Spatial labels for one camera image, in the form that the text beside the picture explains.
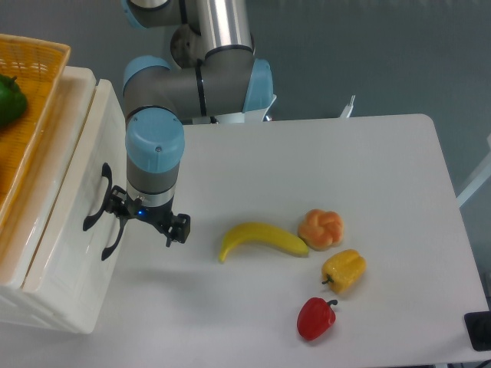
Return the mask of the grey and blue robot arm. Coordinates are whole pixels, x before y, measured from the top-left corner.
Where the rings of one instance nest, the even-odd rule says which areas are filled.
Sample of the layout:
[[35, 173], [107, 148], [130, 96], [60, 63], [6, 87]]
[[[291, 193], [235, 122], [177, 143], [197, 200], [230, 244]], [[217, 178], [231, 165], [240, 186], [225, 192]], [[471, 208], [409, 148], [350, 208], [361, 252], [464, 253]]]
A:
[[124, 71], [127, 186], [107, 194], [121, 225], [139, 220], [183, 243], [188, 215], [172, 212], [183, 121], [265, 114], [273, 104], [269, 63], [254, 54], [243, 1], [124, 1], [129, 22], [143, 29], [185, 25], [202, 48], [189, 67], [172, 70], [162, 58], [133, 59]]

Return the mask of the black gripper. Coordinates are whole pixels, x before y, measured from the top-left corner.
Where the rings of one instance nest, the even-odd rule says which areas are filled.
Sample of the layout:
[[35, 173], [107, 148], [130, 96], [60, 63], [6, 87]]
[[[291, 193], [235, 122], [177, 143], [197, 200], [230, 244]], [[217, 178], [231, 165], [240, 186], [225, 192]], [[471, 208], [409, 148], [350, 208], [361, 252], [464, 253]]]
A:
[[152, 225], [160, 234], [166, 236], [165, 246], [174, 242], [184, 244], [190, 234], [191, 217], [187, 214], [172, 213], [173, 198], [159, 206], [144, 205], [139, 199], [132, 199], [120, 186], [108, 189], [108, 199], [104, 210], [113, 214], [119, 221], [119, 235], [122, 235], [127, 222], [136, 219]]

